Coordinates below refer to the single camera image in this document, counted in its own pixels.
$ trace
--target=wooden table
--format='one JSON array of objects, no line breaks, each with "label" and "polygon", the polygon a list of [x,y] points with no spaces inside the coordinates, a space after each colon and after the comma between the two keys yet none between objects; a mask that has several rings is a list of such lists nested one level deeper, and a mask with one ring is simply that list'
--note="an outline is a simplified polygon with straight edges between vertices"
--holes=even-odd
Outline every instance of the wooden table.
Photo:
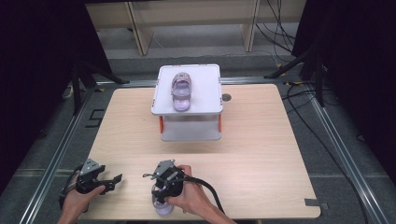
[{"label": "wooden table", "polygon": [[[150,113],[153,88],[114,92],[90,158],[106,165],[99,179],[123,174],[114,191],[95,198],[82,219],[192,220],[175,208],[166,217],[151,204],[152,174],[159,161],[188,164],[211,184],[233,219],[314,218],[318,206],[289,119],[275,85],[222,86],[222,137],[211,142],[163,142]],[[209,190],[206,194],[215,204]]]}]

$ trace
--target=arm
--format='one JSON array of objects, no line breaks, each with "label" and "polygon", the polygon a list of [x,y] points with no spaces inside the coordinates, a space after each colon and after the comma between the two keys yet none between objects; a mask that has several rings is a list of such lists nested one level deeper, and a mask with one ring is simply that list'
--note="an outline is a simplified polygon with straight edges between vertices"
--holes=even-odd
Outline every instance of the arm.
[{"label": "arm", "polygon": [[105,188],[105,186],[99,186],[87,194],[80,194],[75,189],[70,190],[64,200],[64,208],[58,224],[76,224],[78,217],[87,210],[90,201]]},{"label": "arm", "polygon": [[[191,175],[190,166],[181,165],[179,168],[183,169],[186,175]],[[185,181],[183,191],[179,196],[168,197],[165,200],[172,205],[181,207],[184,213],[195,214],[213,224],[235,223],[209,201],[200,184]]]}]

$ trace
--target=shoe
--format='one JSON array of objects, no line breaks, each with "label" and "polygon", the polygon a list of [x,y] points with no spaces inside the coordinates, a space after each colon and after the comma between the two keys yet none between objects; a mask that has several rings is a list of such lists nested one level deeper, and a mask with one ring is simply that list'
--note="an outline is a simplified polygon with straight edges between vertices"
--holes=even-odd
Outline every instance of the shoe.
[{"label": "shoe", "polygon": [[190,108],[191,78],[187,73],[178,73],[172,81],[172,98],[174,109],[179,112]]}]

